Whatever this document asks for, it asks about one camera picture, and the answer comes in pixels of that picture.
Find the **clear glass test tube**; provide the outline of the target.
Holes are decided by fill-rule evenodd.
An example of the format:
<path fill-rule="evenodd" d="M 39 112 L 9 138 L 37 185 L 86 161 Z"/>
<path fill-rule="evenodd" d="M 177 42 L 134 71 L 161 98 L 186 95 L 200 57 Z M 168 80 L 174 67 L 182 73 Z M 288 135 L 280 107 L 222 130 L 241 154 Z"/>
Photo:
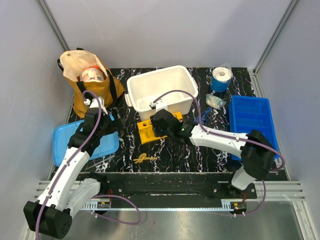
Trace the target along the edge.
<path fill-rule="evenodd" d="M 98 168 L 100 165 L 102 164 L 106 164 L 106 163 L 109 163 L 112 159 L 115 158 L 115 155 L 112 154 L 112 155 L 109 155 L 107 156 L 106 158 L 103 158 L 101 161 L 99 162 L 93 162 L 93 165 L 89 166 L 88 168 L 91 169 L 91 168 Z"/>

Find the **yellow knotted rubber band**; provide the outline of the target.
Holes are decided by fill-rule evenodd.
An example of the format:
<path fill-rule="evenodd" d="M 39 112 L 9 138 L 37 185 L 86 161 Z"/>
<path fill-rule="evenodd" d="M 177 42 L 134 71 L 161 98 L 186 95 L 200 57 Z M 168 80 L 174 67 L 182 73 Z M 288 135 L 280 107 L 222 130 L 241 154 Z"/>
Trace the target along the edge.
<path fill-rule="evenodd" d="M 155 161 L 157 159 L 158 159 L 157 157 L 149 157 L 149 156 L 147 156 L 146 153 L 142 153 L 138 158 L 135 158 L 133 160 L 133 162 L 135 164 L 141 164 L 141 163 L 143 163 L 145 161 Z"/>

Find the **blue safety glasses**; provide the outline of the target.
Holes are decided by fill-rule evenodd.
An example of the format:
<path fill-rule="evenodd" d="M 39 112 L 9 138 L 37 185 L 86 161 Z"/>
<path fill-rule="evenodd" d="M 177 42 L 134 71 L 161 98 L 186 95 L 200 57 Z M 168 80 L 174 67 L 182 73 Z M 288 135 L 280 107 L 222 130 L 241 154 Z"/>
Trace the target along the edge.
<path fill-rule="evenodd" d="M 212 107 L 209 107 L 206 111 L 201 113 L 201 121 L 206 122 L 209 119 L 209 114 L 213 110 Z"/>

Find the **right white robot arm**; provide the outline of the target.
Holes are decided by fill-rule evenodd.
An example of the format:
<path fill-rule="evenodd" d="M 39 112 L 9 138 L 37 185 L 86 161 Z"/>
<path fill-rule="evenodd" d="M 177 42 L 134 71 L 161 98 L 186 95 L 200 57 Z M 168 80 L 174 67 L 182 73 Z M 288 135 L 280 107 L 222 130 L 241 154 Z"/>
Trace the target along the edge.
<path fill-rule="evenodd" d="M 243 195 L 254 181 L 265 180 L 277 154 L 267 138 L 255 129 L 250 133 L 217 130 L 201 123 L 181 122 L 165 109 L 152 115 L 150 122 L 156 137 L 166 136 L 184 145 L 217 149 L 240 158 L 242 166 L 227 186 L 233 198 Z"/>

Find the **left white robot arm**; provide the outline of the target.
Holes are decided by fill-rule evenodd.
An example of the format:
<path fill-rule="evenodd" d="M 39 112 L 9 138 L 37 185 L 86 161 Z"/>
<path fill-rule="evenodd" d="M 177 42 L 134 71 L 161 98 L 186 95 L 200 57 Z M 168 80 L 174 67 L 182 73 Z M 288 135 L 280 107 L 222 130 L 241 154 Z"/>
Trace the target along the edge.
<path fill-rule="evenodd" d="M 123 126 L 122 119 L 111 117 L 99 107 L 87 110 L 84 121 L 70 137 L 64 159 L 49 185 L 35 201 L 28 201 L 23 208 L 28 227 L 37 240 L 41 235 L 63 239 L 83 205 L 94 196 L 103 198 L 107 195 L 107 179 L 98 173 L 89 173 L 76 190 L 71 188 L 101 144 L 101 138 L 117 133 Z"/>

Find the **yellow test tube rack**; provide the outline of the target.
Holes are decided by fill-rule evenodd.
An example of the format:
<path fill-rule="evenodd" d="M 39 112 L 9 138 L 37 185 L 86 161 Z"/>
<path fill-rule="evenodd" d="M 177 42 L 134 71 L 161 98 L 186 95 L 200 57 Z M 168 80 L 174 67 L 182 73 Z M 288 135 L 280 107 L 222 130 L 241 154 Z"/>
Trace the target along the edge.
<path fill-rule="evenodd" d="M 175 112 L 173 113 L 174 117 L 176 117 L 179 121 L 182 122 L 183 117 L 180 112 Z M 163 137 L 156 137 L 153 128 L 152 128 L 152 123 L 151 123 L 151 117 L 149 120 L 141 121 L 137 123 L 138 127 L 138 133 L 140 136 L 140 140 L 142 144 L 150 143 L 162 138 L 166 138 L 166 136 Z"/>

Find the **light blue plastic lid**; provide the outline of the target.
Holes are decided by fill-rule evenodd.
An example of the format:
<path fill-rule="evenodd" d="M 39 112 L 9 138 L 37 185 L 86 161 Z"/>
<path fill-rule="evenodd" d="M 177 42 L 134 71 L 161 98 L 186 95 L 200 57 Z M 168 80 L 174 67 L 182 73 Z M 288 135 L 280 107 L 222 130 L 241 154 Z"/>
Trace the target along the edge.
<path fill-rule="evenodd" d="M 78 120 L 57 127 L 52 135 L 52 157 L 55 166 L 59 167 L 63 162 L 70 137 L 76 132 L 83 120 Z M 89 161 L 114 154 L 119 148 L 119 135 L 114 132 L 104 135 L 100 140 L 100 145 L 94 150 Z"/>

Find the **white plastic tub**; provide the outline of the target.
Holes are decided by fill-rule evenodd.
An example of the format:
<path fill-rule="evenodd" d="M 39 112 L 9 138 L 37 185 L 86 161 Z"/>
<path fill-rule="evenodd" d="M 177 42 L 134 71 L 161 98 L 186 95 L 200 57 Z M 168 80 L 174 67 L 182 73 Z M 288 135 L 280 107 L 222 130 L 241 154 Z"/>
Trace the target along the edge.
<path fill-rule="evenodd" d="M 198 96 L 198 85 L 186 67 L 182 65 L 162 68 L 130 77 L 127 82 L 127 93 L 124 95 L 126 104 L 133 107 L 141 121 L 150 119 L 156 110 L 150 107 L 155 99 L 162 94 L 175 90 L 163 96 L 158 102 L 167 104 L 170 113 L 179 112 L 186 115 L 190 112 L 193 98 L 182 91 Z"/>

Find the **white orange bottle in bag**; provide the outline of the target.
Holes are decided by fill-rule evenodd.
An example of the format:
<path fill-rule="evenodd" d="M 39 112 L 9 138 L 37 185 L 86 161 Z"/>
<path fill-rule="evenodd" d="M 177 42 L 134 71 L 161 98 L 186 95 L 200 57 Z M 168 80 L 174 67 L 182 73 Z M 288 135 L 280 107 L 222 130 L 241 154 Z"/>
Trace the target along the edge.
<path fill-rule="evenodd" d="M 97 83 L 103 82 L 105 80 L 103 72 L 101 71 L 98 65 L 93 65 L 93 66 L 84 68 L 82 70 L 80 79 L 82 82 L 97 82 Z"/>

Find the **crumpled clear plastic wrapper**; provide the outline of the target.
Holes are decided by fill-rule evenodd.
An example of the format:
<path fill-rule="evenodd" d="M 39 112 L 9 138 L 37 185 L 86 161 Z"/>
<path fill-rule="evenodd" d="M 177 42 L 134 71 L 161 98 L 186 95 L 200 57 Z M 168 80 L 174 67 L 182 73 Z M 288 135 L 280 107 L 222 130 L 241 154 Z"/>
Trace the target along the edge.
<path fill-rule="evenodd" d="M 222 100 L 221 98 L 214 96 L 212 94 L 206 94 L 205 100 L 206 100 L 206 104 L 209 107 L 212 107 L 216 110 L 220 110 L 226 104 L 226 102 L 224 100 Z"/>

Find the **brown canvas tote bag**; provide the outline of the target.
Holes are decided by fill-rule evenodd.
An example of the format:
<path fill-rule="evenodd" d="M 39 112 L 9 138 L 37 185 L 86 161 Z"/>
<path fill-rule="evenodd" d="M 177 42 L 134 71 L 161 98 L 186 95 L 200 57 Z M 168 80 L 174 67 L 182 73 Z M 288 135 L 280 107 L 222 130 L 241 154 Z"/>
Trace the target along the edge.
<path fill-rule="evenodd" d="M 125 92 L 121 82 L 112 75 L 109 68 L 100 58 L 82 48 L 65 51 L 57 60 L 58 67 L 64 78 L 74 90 L 73 111 L 81 119 L 89 108 L 84 103 L 83 92 L 92 91 L 104 99 L 104 107 L 114 107 L 118 98 Z M 101 81 L 83 81 L 83 72 L 89 68 L 96 68 L 102 73 Z"/>

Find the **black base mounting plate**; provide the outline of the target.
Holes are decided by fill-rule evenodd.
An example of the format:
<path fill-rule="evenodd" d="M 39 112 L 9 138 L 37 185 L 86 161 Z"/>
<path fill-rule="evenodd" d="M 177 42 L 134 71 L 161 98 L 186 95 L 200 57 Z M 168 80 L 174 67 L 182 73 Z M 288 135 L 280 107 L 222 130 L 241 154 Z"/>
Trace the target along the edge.
<path fill-rule="evenodd" d="M 221 208 L 222 200 L 255 200 L 255 185 L 244 190 L 231 185 L 232 173 L 96 173 L 82 174 L 78 180 L 91 178 L 100 184 L 98 195 L 107 193 L 112 209 L 156 211 L 176 209 Z"/>

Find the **dark blue divided tray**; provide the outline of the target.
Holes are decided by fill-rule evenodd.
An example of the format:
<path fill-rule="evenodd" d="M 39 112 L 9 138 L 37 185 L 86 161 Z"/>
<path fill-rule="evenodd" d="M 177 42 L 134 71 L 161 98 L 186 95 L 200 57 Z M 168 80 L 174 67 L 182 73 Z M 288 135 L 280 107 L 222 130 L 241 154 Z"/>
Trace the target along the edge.
<path fill-rule="evenodd" d="M 278 151 L 278 142 L 267 98 L 233 95 L 228 105 L 229 127 L 233 133 L 260 131 L 272 147 Z"/>

